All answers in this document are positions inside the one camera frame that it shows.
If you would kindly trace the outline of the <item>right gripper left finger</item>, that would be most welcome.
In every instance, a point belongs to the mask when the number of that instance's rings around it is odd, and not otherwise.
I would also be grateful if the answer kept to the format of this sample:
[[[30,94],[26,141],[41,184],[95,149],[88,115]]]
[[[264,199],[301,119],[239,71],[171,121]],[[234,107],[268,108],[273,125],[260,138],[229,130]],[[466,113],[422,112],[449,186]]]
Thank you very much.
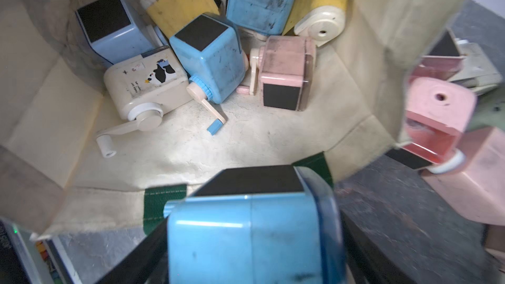
[[[169,283],[167,221],[97,283]]]

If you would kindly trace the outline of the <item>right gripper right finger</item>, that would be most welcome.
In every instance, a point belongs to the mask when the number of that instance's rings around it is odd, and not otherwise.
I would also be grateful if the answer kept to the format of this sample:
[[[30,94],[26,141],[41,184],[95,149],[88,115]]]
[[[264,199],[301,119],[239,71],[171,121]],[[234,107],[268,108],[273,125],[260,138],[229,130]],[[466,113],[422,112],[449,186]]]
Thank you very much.
[[[356,283],[406,283],[406,274],[343,212],[347,260]]]

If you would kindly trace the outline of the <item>pink pencil sharpener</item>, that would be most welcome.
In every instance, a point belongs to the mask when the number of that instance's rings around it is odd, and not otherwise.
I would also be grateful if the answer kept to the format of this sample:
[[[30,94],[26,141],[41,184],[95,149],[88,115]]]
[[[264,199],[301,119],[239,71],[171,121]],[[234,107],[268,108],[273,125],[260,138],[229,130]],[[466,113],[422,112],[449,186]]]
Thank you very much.
[[[413,170],[446,163],[457,155],[476,103],[468,88],[436,78],[412,79],[403,126],[410,139],[386,155]]]
[[[422,178],[462,217],[504,225],[504,132],[495,127],[464,134],[454,158],[426,168]]]
[[[456,43],[456,38],[450,29],[435,44],[432,50],[422,57],[417,67],[412,71],[408,83],[420,77],[436,78],[447,81],[463,69],[466,56]]]
[[[250,83],[236,92],[254,95],[260,89],[266,107],[304,111],[316,62],[316,44],[302,36],[270,36],[249,54]]]

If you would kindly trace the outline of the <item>cream tote bag green handles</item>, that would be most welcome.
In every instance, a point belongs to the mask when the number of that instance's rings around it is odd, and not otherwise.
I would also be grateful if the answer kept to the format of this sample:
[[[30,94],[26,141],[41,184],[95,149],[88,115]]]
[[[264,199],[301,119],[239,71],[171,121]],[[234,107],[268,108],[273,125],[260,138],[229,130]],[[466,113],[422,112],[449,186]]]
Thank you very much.
[[[349,0],[343,33],[317,52],[306,110],[233,94],[210,135],[211,115],[190,102],[117,137],[110,159],[95,135],[120,118],[75,16],[91,1],[1,0],[1,218],[38,237],[146,224],[149,189],[196,189],[226,168],[322,153],[334,181],[350,176],[408,141],[408,76],[465,0]]]

